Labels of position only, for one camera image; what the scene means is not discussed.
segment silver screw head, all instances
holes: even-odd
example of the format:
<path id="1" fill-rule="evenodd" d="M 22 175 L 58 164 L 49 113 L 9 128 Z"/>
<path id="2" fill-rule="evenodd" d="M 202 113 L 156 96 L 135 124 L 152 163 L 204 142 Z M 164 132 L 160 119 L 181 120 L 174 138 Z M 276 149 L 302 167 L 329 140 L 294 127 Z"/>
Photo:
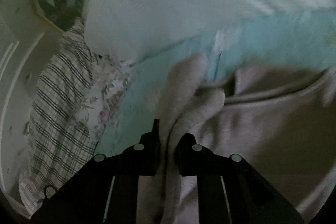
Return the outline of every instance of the silver screw head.
<path id="1" fill-rule="evenodd" d="M 241 155 L 233 154 L 233 155 L 231 156 L 231 159 L 232 159 L 233 161 L 235 161 L 235 162 L 240 162 L 240 161 L 242 160 L 242 157 L 241 157 Z"/>
<path id="2" fill-rule="evenodd" d="M 103 155 L 103 154 L 97 154 L 97 155 L 95 155 L 95 157 L 94 157 L 94 161 L 95 161 L 95 162 L 101 162 L 101 161 L 103 161 L 105 158 L 106 158 L 105 155 Z"/>
<path id="3" fill-rule="evenodd" d="M 133 148 L 136 151 L 140 151 L 140 150 L 143 150 L 145 148 L 145 146 L 141 143 L 137 143 L 136 145 L 133 146 Z"/>
<path id="4" fill-rule="evenodd" d="M 194 145 L 192 146 L 192 149 L 193 149 L 194 151 L 201 151 L 201 150 L 202 150 L 202 145 L 200 145 L 200 144 L 194 144 Z"/>

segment checkered blanket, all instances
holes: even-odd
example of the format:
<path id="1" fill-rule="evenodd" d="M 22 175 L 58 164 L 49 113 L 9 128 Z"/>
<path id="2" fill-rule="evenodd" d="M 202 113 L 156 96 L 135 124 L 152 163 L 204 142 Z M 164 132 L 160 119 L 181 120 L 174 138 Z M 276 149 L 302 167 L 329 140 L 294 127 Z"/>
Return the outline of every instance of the checkered blanket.
<path id="1" fill-rule="evenodd" d="M 91 83 L 98 56 L 84 43 L 84 25 L 77 20 L 63 35 L 60 54 L 52 57 L 38 78 L 30 116 L 29 159 L 19 177 L 22 201 L 29 214 L 44 198 L 43 189 L 59 189 L 90 158 L 96 142 L 86 128 L 69 118 L 76 102 Z M 47 195 L 52 194 L 48 188 Z"/>

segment beige blanket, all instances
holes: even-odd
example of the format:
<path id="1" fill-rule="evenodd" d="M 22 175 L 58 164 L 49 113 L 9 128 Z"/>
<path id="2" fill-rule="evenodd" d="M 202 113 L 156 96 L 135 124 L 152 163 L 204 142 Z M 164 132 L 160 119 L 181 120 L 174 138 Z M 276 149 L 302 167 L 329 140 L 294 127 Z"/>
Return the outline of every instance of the beige blanket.
<path id="1" fill-rule="evenodd" d="M 169 74 L 158 113 L 163 161 L 139 180 L 137 223 L 198 223 L 196 177 L 179 176 L 173 161 L 186 132 L 215 154 L 241 154 L 310 221 L 335 186 L 335 71 L 247 66 L 224 100 L 224 87 L 199 89 L 206 69 L 195 55 Z"/>

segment floral fabric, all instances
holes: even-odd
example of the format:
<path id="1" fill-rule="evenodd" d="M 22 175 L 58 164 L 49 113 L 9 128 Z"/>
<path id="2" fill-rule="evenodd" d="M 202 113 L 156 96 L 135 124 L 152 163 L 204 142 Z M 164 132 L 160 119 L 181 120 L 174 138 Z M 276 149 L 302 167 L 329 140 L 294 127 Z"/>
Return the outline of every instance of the floral fabric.
<path id="1" fill-rule="evenodd" d="M 93 68 L 92 78 L 91 86 L 75 106 L 72 122 L 86 127 L 90 139 L 99 141 L 131 82 L 131 70 L 126 64 L 104 58 Z"/>

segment light blue sheet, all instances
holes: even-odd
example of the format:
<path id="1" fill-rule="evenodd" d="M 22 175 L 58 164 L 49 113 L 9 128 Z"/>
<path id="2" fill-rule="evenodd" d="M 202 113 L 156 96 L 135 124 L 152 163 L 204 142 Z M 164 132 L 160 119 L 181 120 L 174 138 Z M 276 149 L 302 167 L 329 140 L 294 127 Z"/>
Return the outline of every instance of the light blue sheet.
<path id="1" fill-rule="evenodd" d="M 219 50 L 215 38 L 223 28 L 227 26 L 208 28 L 135 64 L 134 81 L 120 103 L 119 113 L 98 143 L 96 153 L 120 154 L 151 130 L 156 112 L 151 101 L 163 90 L 171 67 L 196 52 L 209 59 L 205 75 L 208 81 L 230 77 L 244 62 L 316 71 L 336 65 L 335 8 L 246 20 L 237 27 L 237 41 Z"/>

